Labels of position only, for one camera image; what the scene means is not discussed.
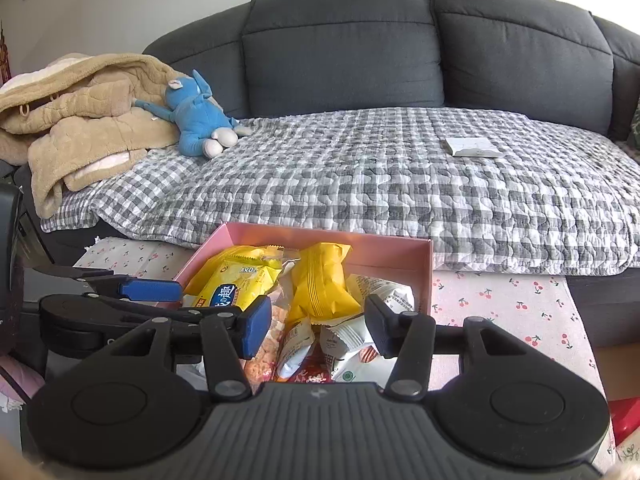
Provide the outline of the small red candy packet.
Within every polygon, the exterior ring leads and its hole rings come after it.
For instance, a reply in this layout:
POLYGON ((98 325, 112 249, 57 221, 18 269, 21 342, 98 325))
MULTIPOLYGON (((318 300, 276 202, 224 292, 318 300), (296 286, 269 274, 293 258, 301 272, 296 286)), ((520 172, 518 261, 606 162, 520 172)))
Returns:
POLYGON ((308 354, 303 360, 302 366, 295 372, 288 382, 301 382, 302 384, 327 384, 332 382, 331 374, 326 368, 326 358, 319 348, 308 354))

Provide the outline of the green patterned cushion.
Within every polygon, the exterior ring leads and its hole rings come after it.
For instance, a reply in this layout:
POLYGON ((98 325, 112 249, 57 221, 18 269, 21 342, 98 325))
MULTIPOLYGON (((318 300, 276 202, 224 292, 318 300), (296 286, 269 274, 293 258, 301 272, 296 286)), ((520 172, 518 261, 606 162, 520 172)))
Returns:
POLYGON ((640 100, 634 110, 634 116, 631 118, 628 145, 636 151, 640 151, 640 100))

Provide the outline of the white paper on quilt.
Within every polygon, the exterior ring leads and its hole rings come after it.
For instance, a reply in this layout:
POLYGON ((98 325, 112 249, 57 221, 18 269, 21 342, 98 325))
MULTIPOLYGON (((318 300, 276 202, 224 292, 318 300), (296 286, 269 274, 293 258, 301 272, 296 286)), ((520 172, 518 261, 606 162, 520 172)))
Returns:
POLYGON ((498 158, 501 152, 487 138, 446 138, 454 157, 498 158))

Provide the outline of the pink silver cardboard box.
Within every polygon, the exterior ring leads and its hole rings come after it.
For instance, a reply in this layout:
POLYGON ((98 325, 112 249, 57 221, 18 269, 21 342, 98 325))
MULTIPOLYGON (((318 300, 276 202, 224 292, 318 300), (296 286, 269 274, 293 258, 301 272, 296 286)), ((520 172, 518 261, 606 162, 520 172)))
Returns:
POLYGON ((433 244, 371 234, 226 223, 177 280, 187 307, 271 301, 271 326, 242 369, 273 382, 375 382, 393 373, 413 315, 431 307, 433 244))

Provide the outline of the pink strawberry snack packet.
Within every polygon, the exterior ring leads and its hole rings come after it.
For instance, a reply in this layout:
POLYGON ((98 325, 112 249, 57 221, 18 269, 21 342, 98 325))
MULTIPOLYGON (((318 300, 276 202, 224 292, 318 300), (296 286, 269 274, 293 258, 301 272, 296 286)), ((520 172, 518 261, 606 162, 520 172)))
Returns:
POLYGON ((279 306, 271 308, 271 324, 256 356, 243 365, 245 377, 255 392, 263 382, 270 382, 277 368, 280 348, 285 334, 288 309, 279 306))

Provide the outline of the yellow cracker packet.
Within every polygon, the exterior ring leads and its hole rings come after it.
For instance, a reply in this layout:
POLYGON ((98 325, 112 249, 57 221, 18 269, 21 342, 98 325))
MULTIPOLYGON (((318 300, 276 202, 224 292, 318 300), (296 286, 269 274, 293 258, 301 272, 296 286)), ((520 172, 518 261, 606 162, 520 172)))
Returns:
POLYGON ((191 278, 184 293, 192 307, 239 307, 245 310, 276 284, 282 271, 283 248, 238 245, 218 252, 191 278))

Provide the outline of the white nut kernel packet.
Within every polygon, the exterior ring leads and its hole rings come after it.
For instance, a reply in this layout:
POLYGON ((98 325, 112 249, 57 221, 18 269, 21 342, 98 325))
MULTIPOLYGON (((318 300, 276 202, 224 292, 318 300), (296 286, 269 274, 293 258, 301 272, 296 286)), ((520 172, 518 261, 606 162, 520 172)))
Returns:
POLYGON ((363 315, 323 326, 319 342, 334 382, 375 382, 384 387, 396 363, 378 352, 363 315))

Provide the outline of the beige fleece blanket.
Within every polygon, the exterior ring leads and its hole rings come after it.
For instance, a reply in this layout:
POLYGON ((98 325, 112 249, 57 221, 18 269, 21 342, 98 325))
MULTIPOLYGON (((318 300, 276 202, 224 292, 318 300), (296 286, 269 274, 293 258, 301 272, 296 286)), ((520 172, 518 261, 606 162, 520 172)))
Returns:
POLYGON ((151 55, 72 53, 2 86, 1 158, 29 166, 39 218, 58 212, 65 191, 121 174, 178 141, 176 126, 134 106, 163 104, 178 75, 151 55))

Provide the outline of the cherry print tablecloth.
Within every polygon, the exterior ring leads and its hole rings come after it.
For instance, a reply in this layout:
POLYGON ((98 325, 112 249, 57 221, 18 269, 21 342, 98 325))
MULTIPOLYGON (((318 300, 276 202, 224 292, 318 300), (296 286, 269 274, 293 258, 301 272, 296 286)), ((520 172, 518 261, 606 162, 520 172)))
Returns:
MULTIPOLYGON (((137 278, 173 278, 191 249, 109 237, 85 249, 82 268, 112 269, 137 278)), ((596 359, 567 282, 562 276, 495 273, 433 274, 432 317, 459 326, 482 316, 602 389, 596 359)))

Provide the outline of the grey checkered quilt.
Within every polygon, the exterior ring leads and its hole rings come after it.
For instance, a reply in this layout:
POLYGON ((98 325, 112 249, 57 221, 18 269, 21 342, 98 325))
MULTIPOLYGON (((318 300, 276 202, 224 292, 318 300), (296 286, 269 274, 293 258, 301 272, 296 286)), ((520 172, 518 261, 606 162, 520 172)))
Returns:
POLYGON ((615 275, 639 263, 639 165, 599 133, 501 110, 253 118, 213 159, 149 152, 67 192, 48 233, 106 223, 196 247, 226 222, 428 238, 449 270, 615 275), (498 158, 454 157, 487 138, 498 158))

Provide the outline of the blue plush toy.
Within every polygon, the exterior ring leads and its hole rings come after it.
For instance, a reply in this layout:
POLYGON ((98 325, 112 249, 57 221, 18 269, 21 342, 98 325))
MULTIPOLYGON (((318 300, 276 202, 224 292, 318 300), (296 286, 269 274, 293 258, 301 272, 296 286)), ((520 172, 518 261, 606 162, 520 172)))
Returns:
POLYGON ((239 138, 251 136, 253 131, 228 116, 213 97, 212 88, 203 76, 192 75, 168 81, 165 106, 135 99, 132 105, 171 122, 180 131, 178 150, 190 157, 212 159, 233 148, 239 138))

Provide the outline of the red plastic chair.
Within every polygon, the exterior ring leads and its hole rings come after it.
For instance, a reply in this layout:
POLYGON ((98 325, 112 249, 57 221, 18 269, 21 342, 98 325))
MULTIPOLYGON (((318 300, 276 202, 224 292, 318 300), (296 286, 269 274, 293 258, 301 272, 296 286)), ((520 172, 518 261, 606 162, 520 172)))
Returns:
POLYGON ((640 398, 628 398, 608 402, 614 439, 617 445, 622 444, 640 425, 640 398))

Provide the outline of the white orange lotus snack packet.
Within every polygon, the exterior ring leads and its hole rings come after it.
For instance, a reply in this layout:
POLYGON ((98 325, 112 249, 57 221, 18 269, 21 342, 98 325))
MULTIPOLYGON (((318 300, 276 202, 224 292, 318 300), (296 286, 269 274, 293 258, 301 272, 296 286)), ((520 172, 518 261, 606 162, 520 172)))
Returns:
POLYGON ((308 318, 303 318, 286 334, 277 362, 276 379, 285 382, 302 367, 311 352, 316 335, 308 318))

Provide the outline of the dark grey sofa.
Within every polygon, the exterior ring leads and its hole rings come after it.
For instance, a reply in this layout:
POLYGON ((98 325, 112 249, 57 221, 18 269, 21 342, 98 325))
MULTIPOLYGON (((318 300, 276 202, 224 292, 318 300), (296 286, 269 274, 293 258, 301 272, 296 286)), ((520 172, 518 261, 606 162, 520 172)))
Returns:
MULTIPOLYGON (((224 112, 253 118, 378 110, 501 110, 605 136, 639 165, 631 118, 639 38, 555 0, 252 0, 187 24, 142 53, 197 70, 224 112)), ((106 223, 43 231, 32 172, 14 166, 48 256, 71 263, 106 223)), ((639 263, 564 275, 596 347, 639 339, 639 263)))

